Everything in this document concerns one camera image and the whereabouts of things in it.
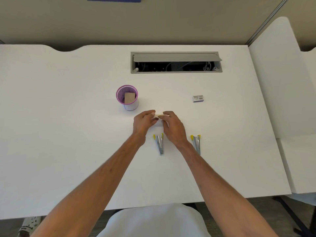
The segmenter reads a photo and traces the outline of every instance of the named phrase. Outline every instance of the mesh pencil cup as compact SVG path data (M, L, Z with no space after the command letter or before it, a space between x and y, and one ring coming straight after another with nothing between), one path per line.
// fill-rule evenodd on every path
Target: mesh pencil cup
M125 92L132 92L135 93L135 100L132 103L129 104L125 104L124 103L124 98L125 98ZM121 105L123 106L123 108L125 110L128 111L133 111L135 110L138 105L139 105L139 101L138 101L138 91L136 90L135 87L131 86L131 85L124 85L121 86L117 91L116 91L116 99L118 100L119 103L121 103Z

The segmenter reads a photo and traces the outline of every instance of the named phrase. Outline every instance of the purple rim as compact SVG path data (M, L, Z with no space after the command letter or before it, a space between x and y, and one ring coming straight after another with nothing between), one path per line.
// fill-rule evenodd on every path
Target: purple rim
M122 87L132 87L132 88L136 91L136 98L135 98L135 100L134 100L132 103L125 104L125 103L122 103L122 102L118 99L118 91L119 91ZM132 85L123 85L123 86L119 87L118 90L116 91L116 99L117 99L117 101L118 101L119 103L121 103L122 105L131 105L131 104L133 104L133 103L138 99L138 91L137 91L137 89L136 89L134 86L132 86Z

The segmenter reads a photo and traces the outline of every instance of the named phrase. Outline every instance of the gray frame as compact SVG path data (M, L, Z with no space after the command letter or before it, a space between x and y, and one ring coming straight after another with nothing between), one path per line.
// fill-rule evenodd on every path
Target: gray frame
M135 62L134 62L134 55L135 54L196 54L196 53L207 53L207 54L216 54L219 57L218 51L180 51L180 52L165 52L165 51L158 51L158 52L131 52L131 74L151 74L151 73L220 73L223 72L221 61L215 61L215 67L217 68L216 71L159 71L159 72L134 72L135 69Z

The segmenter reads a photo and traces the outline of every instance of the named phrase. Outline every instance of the person's left arm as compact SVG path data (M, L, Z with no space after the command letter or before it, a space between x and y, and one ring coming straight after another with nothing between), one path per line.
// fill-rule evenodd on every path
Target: person's left arm
M133 134L95 172L71 191L46 216L32 237L87 237L138 149L145 143L146 133L157 122L144 111L134 118Z

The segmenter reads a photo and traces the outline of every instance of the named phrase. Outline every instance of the gray floor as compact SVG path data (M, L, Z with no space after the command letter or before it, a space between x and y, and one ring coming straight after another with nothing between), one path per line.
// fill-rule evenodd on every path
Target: gray floor
M310 225L314 206L305 204L288 197L283 198L298 217L307 226ZM270 197L259 197L249 199L250 203L262 214L279 237L297 237L292 229L297 227L280 203L272 200ZM222 233L212 218L204 202L196 203L196 206L203 216L206 227L212 237L222 237ZM111 217L113 211L104 211L90 237L97 236L103 230ZM16 237L23 219L0 220L0 237Z

